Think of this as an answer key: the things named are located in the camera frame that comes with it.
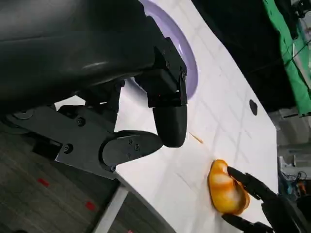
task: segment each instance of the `green fabric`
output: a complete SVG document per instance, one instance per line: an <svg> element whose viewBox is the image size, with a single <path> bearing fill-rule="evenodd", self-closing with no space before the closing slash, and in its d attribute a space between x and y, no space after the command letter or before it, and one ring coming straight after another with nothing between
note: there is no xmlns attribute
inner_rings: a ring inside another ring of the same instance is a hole
<svg viewBox="0 0 311 233"><path fill-rule="evenodd" d="M287 64L285 66L285 70L292 86L299 113L309 113L311 112L311 97L309 89L305 85L299 69L296 67L294 61L291 60L293 54L293 43L295 43L296 52L299 52L300 49L306 44L303 33L298 30L299 37L296 40L293 40L283 15L278 10L274 0L263 0L263 3L267 10L270 21L280 34L280 51L284 64ZM303 68L310 77L308 46L305 46L305 48L298 54L298 56L303 64Z"/></svg>

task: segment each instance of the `white tabletop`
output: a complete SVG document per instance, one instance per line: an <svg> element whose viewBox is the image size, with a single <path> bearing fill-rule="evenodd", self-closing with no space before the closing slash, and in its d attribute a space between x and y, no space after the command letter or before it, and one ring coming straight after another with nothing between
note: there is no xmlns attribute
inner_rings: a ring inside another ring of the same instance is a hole
<svg viewBox="0 0 311 233"><path fill-rule="evenodd" d="M191 0L155 0L179 25L194 52L199 86L188 102L188 133L178 149L163 147L117 166L118 178L178 233L238 232L211 205L207 174L216 158L249 172L277 192L276 129L236 63L204 23ZM126 85L118 130L156 133L147 100ZM254 116L249 100L258 104ZM203 144L191 134L201 138ZM260 201L251 199L242 217L268 224Z"/></svg>

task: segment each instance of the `wire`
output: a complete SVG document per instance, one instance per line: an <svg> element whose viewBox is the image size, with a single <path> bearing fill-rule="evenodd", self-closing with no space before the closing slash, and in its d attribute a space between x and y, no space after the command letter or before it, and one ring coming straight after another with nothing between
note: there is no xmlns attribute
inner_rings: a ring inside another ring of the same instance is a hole
<svg viewBox="0 0 311 233"><path fill-rule="evenodd" d="M308 178L308 176L307 176L306 172L304 172L304 171L300 171L300 172L299 172L299 174L305 174L305 178L304 178L304 180L306 180L306 179Z"/></svg>
<svg viewBox="0 0 311 233"><path fill-rule="evenodd" d="M308 42L307 42L307 43L306 43L306 44L305 44L305 45L304 45L304 46L303 46L289 61L287 61L286 64L285 64L284 66L287 66L288 63L289 63L292 59L294 59L294 58L305 48L305 46L307 46L310 42L311 42L311 39L310 39L310 40L309 40L309 41L308 41ZM281 58L276 59L274 62L270 62L270 63L268 63L268 64L266 64L266 65L264 65L264 66L262 66L262 67L259 67L259 68L257 68L257 69L254 69L254 70L248 72L247 74L251 74L251 73L256 72L256 71L258 71L258 70L265 69L265 68L267 68L267 67L273 66L273 65L275 65L276 63L282 61L282 60L283 60L283 57L284 57L285 54L288 52L289 48L291 48L291 47L293 46L293 44L294 44L294 42L293 42L290 46L288 46L288 47L286 48L286 51L283 53L283 55L281 55Z"/></svg>
<svg viewBox="0 0 311 233"><path fill-rule="evenodd" d="M285 66L288 65L288 63L293 60L304 48L311 42L311 39L285 64Z"/></svg>

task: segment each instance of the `black hole in table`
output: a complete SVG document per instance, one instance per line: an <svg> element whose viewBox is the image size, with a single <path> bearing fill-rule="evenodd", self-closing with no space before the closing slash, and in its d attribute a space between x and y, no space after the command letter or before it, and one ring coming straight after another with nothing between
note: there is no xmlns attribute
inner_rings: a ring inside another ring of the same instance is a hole
<svg viewBox="0 0 311 233"><path fill-rule="evenodd" d="M257 106L257 104L253 100L249 101L249 107L251 108L252 113L255 116L257 116L257 114L258 114L258 106Z"/></svg>

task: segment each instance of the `orange and yellow object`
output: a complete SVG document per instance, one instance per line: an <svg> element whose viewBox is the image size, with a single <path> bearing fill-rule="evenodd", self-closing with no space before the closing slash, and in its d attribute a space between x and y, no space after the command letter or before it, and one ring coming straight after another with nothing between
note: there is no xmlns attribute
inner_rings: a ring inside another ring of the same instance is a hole
<svg viewBox="0 0 311 233"><path fill-rule="evenodd" d="M250 198L241 183L227 172L224 160L215 160L208 175L208 187L214 207L220 213L240 215L249 205Z"/></svg>

